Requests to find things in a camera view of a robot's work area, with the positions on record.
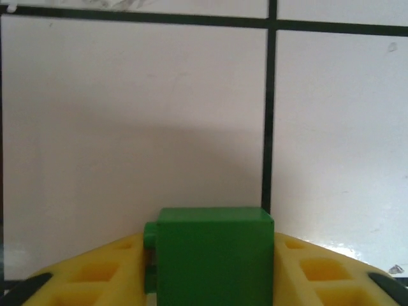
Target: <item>green cube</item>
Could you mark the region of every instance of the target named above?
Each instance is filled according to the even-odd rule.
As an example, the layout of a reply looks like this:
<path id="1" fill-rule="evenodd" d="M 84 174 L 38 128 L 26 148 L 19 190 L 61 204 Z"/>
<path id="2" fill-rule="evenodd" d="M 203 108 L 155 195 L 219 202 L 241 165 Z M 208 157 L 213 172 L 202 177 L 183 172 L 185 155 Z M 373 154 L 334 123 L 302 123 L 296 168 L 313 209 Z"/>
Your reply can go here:
<path id="1" fill-rule="evenodd" d="M 273 219 L 261 208 L 164 208 L 144 242 L 158 306 L 272 305 Z"/>

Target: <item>white tile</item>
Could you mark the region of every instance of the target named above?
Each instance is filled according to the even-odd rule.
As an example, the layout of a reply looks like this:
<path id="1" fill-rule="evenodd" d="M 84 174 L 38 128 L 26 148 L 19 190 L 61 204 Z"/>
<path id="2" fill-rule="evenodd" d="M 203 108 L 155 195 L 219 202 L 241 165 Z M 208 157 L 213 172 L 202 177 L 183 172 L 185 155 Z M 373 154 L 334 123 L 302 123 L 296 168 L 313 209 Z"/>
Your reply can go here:
<path id="1" fill-rule="evenodd" d="M 266 18 L 268 0 L 2 0 L 2 3 L 193 15 Z"/>
<path id="2" fill-rule="evenodd" d="M 276 230 L 387 271 L 408 263 L 408 39 L 278 42 Z"/>
<path id="3" fill-rule="evenodd" d="M 7 279 L 161 207 L 260 205 L 264 30 L 2 22 Z"/>
<path id="4" fill-rule="evenodd" d="M 279 18 L 408 26 L 405 0 L 280 0 Z"/>

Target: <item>white wall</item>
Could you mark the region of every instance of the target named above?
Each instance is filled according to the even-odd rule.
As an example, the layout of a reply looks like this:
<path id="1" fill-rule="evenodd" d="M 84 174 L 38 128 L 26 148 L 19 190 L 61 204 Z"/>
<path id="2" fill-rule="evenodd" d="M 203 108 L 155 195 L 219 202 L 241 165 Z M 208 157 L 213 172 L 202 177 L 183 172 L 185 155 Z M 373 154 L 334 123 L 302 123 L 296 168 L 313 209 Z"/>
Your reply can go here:
<path id="1" fill-rule="evenodd" d="M 244 2 L 139 10 L 266 15 Z M 408 20 L 385 2 L 282 0 L 279 16 Z M 408 39 L 278 44 L 277 230 L 408 271 Z M 3 17 L 2 45 L 7 279 L 140 231 L 163 206 L 259 205 L 264 31 Z"/>

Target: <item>green block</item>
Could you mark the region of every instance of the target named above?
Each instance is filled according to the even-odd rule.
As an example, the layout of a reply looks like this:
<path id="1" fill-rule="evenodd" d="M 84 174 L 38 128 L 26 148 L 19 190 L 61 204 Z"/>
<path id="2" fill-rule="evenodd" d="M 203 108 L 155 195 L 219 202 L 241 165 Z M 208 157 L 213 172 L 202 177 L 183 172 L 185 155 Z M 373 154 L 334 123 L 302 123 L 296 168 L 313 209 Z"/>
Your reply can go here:
<path id="1" fill-rule="evenodd" d="M 164 208 L 144 240 L 158 306 L 272 305 L 273 219 L 261 208 Z"/>

